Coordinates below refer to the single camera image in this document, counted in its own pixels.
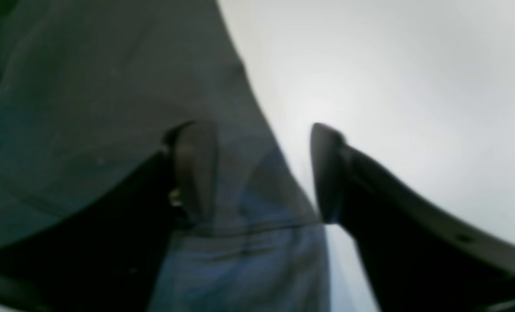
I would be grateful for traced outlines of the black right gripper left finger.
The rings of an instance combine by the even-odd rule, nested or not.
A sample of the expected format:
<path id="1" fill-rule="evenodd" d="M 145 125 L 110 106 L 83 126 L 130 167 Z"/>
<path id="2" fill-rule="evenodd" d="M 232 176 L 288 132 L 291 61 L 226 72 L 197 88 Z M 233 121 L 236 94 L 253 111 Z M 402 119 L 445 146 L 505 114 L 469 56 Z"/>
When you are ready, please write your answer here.
<path id="1" fill-rule="evenodd" d="M 144 312 L 170 237 L 209 218 L 217 128 L 187 122 L 117 187 L 63 223 L 0 247 L 0 305 L 24 312 Z"/>

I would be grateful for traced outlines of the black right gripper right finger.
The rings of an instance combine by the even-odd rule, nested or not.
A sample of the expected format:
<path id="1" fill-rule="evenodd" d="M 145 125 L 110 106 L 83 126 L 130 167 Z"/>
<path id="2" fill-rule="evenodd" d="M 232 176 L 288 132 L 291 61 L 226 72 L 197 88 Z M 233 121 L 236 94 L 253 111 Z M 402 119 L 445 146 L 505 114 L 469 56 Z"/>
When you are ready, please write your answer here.
<path id="1" fill-rule="evenodd" d="M 383 312 L 515 312 L 515 245 L 436 207 L 323 123 L 310 151 L 323 221 L 353 237 Z"/>

